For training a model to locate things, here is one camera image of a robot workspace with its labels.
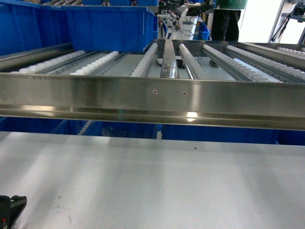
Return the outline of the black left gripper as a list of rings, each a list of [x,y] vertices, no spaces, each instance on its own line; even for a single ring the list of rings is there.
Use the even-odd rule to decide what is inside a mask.
[[[0,228],[11,229],[27,205],[26,196],[0,197]]]

